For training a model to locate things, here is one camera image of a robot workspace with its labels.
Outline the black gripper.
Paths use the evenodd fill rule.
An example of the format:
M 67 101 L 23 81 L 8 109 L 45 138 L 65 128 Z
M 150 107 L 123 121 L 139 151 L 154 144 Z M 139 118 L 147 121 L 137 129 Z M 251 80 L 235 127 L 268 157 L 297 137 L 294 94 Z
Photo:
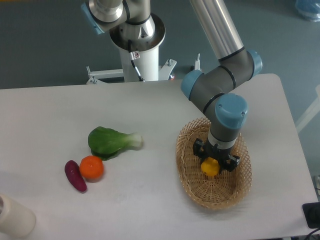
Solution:
M 240 156 L 231 155 L 232 147 L 232 141 L 224 142 L 208 137 L 204 143 L 200 138 L 196 138 L 193 143 L 193 155 L 199 158 L 200 164 L 209 158 L 217 160 L 220 173 L 224 170 L 232 172 L 241 161 Z

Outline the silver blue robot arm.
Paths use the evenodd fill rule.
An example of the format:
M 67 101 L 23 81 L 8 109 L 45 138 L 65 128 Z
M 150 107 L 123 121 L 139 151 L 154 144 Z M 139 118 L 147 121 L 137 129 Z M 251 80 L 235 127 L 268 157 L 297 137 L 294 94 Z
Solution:
M 231 150 L 248 114 L 247 102 L 233 90 L 262 70 L 262 59 L 245 49 L 222 0 L 193 0 L 191 5 L 219 61 L 219 66 L 208 73 L 195 65 L 180 85 L 211 123 L 206 141 L 196 140 L 193 153 L 201 161 L 213 158 L 221 171 L 232 172 L 240 157 Z M 125 82 L 170 78 L 175 62 L 159 65 L 159 46 L 166 30 L 163 21 L 151 12 L 150 1 L 88 0 L 81 8 L 97 34 L 110 34 L 121 58 L 119 70 L 89 71 L 92 82 L 119 75 Z

